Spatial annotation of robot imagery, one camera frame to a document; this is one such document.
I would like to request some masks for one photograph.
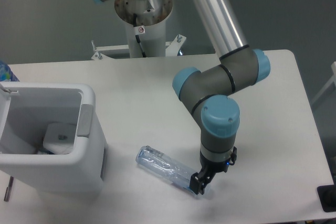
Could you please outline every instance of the black cable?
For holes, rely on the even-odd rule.
[[[136,27],[136,26],[137,26],[136,24],[137,24],[137,21],[136,21],[136,14],[134,13],[134,14],[133,14],[133,27]],[[146,53],[145,53],[144,50],[143,50],[143,47],[142,47],[142,44],[141,44],[139,35],[136,35],[136,36],[135,36],[135,39],[136,39],[137,43],[139,44],[139,47],[140,47],[140,50],[141,50],[142,57],[143,57],[143,58],[147,58],[147,55],[146,55]]]

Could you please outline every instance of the blue bottle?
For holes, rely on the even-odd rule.
[[[19,81],[10,67],[0,60],[0,81]]]

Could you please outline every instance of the white trash bin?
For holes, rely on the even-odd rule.
[[[38,190],[100,190],[108,146],[94,91],[84,84],[2,84],[11,93],[0,90],[0,170]],[[67,152],[39,155],[48,153],[45,137],[61,149],[66,140]]]

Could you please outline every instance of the gray floor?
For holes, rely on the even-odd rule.
[[[231,3],[252,47],[294,52],[311,100],[336,61],[336,0]],[[174,0],[167,40],[179,33],[188,39],[187,54],[213,52],[192,0]],[[0,59],[8,63],[88,60],[92,39],[97,46],[126,44],[113,1],[97,6],[92,0],[0,0]],[[314,111],[328,156],[336,156],[335,103],[333,94]]]

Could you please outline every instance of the white table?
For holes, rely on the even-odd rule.
[[[42,193],[15,180],[1,223],[270,223],[336,217],[316,188],[332,184],[294,55],[267,52],[270,76],[232,97],[241,111],[238,159],[202,199],[140,169],[150,145],[199,170],[200,130],[171,85],[182,68],[201,71],[215,55],[39,63],[11,66],[21,81],[81,82],[97,97],[109,144],[100,194]],[[9,176],[0,173],[2,194]]]

